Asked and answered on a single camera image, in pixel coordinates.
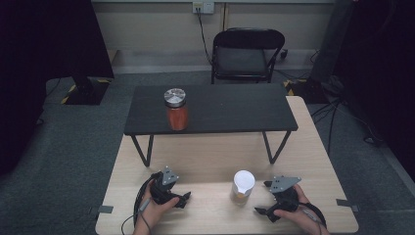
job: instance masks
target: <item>red jar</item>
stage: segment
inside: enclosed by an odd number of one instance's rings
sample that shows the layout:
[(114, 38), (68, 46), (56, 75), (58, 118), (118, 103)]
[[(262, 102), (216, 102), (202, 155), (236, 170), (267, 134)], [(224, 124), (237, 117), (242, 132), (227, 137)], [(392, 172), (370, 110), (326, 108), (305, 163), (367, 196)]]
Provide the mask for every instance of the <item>red jar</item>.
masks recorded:
[(186, 93), (180, 88), (172, 88), (164, 93), (167, 120), (172, 130), (183, 130), (188, 123)]

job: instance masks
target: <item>table leg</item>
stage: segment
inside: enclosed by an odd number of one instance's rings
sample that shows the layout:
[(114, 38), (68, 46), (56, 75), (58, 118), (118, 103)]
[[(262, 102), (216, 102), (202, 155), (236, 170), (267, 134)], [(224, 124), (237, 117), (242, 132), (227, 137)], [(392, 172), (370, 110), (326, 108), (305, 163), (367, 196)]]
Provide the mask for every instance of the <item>table leg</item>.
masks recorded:
[(271, 149), (269, 148), (268, 138), (266, 137), (265, 131), (262, 131), (263, 140), (265, 141), (266, 152), (268, 153), (268, 159), (271, 164), (275, 164), (277, 161), (278, 156), (280, 156), (281, 151), (283, 151), (285, 144), (287, 143), (288, 137), (290, 137), (291, 131), (287, 131), (286, 135), (284, 136), (283, 141), (280, 144), (277, 152), (275, 153), (274, 157), (272, 157)]
[(138, 151), (138, 154), (140, 155), (141, 160), (143, 161), (143, 164), (145, 166), (150, 166), (150, 160), (152, 159), (152, 150), (153, 150), (153, 140), (155, 136), (150, 135), (149, 139), (149, 147), (147, 149), (147, 158), (144, 156), (143, 151), (140, 148), (140, 145), (138, 144), (137, 138), (135, 135), (131, 135), (132, 142), (134, 142), (135, 148)]

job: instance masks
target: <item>human hand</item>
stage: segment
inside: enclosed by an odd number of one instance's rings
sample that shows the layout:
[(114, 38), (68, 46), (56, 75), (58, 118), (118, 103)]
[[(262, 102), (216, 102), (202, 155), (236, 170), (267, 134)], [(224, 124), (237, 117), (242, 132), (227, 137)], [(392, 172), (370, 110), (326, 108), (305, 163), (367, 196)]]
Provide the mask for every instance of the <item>human hand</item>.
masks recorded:
[(144, 212), (137, 216), (137, 222), (135, 223), (135, 229), (133, 235), (148, 235), (151, 234), (151, 229), (160, 221), (162, 215), (173, 208), (178, 202), (179, 198), (172, 198), (170, 201), (163, 205), (155, 203), (150, 193), (150, 188), (154, 183), (152, 179), (146, 187), (146, 191), (141, 201), (140, 207), (150, 199), (150, 203), (144, 209)]
[[(294, 189), (297, 191), (297, 194), (299, 195), (299, 202), (303, 204), (307, 204), (310, 201), (305, 197), (304, 192), (302, 191), (301, 187), (296, 184), (294, 185)], [(274, 214), (283, 218), (287, 218), (291, 220), (292, 222), (296, 223), (300, 228), (308, 232), (312, 235), (320, 235), (320, 234), (330, 234), (329, 231), (319, 222), (320, 219), (318, 216), (312, 211), (309, 210), (307, 207), (299, 205), (296, 211), (294, 212), (288, 212), (283, 210), (275, 210)], [(309, 215), (313, 216), (317, 219), (317, 221), (314, 221)]]

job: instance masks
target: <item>black table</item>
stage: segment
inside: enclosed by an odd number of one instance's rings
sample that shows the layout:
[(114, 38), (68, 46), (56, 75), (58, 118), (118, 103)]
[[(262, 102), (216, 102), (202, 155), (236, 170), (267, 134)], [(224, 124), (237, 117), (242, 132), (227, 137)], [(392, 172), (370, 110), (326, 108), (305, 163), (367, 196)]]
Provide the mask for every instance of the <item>black table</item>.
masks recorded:
[[(164, 92), (181, 88), (186, 92), (189, 125), (174, 131), (168, 125)], [(274, 164), (283, 150), (291, 131), (299, 127), (286, 99), (282, 84), (224, 84), (138, 86), (132, 98), (124, 134), (131, 136), (145, 166), (150, 165), (154, 135), (262, 132), (268, 159)], [(266, 131), (286, 131), (272, 156)], [(147, 158), (137, 141), (137, 135), (150, 135)]]

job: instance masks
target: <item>white cup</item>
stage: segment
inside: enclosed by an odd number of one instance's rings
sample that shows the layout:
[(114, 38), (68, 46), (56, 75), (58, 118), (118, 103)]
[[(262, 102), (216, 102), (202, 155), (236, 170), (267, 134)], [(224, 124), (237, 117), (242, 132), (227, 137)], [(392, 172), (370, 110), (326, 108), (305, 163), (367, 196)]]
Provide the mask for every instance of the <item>white cup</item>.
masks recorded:
[(255, 177), (247, 170), (240, 170), (234, 176), (231, 200), (237, 205), (244, 205), (255, 185)]

